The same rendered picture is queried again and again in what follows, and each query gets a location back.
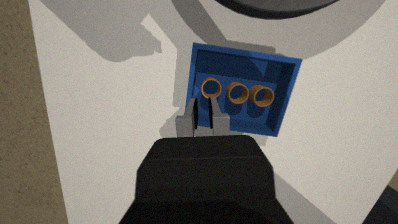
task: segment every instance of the black round object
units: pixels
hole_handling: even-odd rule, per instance
[[[223,6],[250,17],[287,19],[329,6],[338,0],[216,0]]]

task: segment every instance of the brown floor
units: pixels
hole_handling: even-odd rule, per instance
[[[0,27],[0,223],[67,223],[28,1],[0,0]]]

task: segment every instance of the orange ring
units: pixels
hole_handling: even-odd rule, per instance
[[[231,98],[231,91],[233,88],[235,88],[237,86],[242,86],[242,95],[236,99]],[[249,89],[247,89],[247,87],[245,85],[243,85],[242,83],[239,83],[239,82],[230,83],[227,86],[226,91],[227,91],[227,96],[228,96],[229,100],[234,104],[242,104],[249,98]]]
[[[217,89],[217,91],[216,91],[215,93],[211,93],[211,94],[210,94],[210,93],[206,93],[206,92],[204,91],[204,89],[203,89],[203,87],[205,86],[205,84],[206,84],[207,82],[210,82],[210,81],[215,81],[215,82],[217,82],[217,84],[218,84],[218,89]],[[202,95],[203,95],[204,97],[206,97],[207,99],[210,98],[210,97],[218,97],[218,96],[221,94],[221,90],[222,90],[221,83],[220,83],[217,79],[215,79],[215,78],[213,78],[213,77],[209,77],[209,78],[205,79],[205,80],[202,82],[202,87],[201,87]]]
[[[260,90],[264,90],[265,94],[263,99],[257,101],[256,100],[256,95],[258,92],[260,92]],[[262,86],[262,85],[254,85],[252,86],[252,88],[250,88],[249,91],[249,98],[250,100],[256,104],[259,107],[267,107],[269,105],[272,104],[272,102],[274,102],[275,99],[275,93],[274,91],[272,91],[272,89]]]

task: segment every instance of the blue box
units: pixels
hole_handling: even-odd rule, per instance
[[[201,87],[206,78],[216,78],[222,86],[217,101],[221,112],[230,116],[231,131],[276,137],[301,62],[298,58],[194,43],[186,105],[189,99],[197,98],[198,126],[210,127],[208,99]],[[254,85],[268,87],[275,93],[274,101],[267,107],[258,107],[250,99],[234,104],[226,95],[232,82],[240,82],[248,89]]]

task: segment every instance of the brown ring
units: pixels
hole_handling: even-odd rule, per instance
[[[256,95],[258,92],[260,92],[260,90],[265,90],[264,93],[264,98],[257,101],[256,100]],[[249,91],[249,98],[250,100],[256,104],[259,107],[267,107],[269,105],[272,104],[272,102],[274,102],[275,99],[275,93],[274,91],[272,91],[272,89],[262,86],[262,85],[254,85],[252,88],[250,88]]]
[[[206,92],[204,91],[203,87],[204,87],[205,84],[206,84],[207,82],[209,82],[209,81],[215,81],[215,82],[218,83],[217,92],[209,94],[209,93],[206,93]],[[221,90],[222,90],[221,83],[220,83],[217,79],[215,79],[215,78],[213,78],[213,77],[209,77],[209,78],[205,79],[205,80],[202,82],[202,87],[201,87],[202,95],[203,95],[204,97],[206,97],[207,99],[210,98],[210,97],[218,97],[218,96],[221,94]]]
[[[233,88],[235,88],[237,86],[242,86],[243,91],[242,91],[242,95],[240,97],[234,99],[231,97],[231,91]],[[243,85],[242,83],[239,83],[239,82],[230,83],[227,86],[226,92],[227,92],[227,96],[228,96],[229,100],[234,104],[242,104],[242,103],[246,102],[246,100],[249,98],[249,89],[245,85]]]

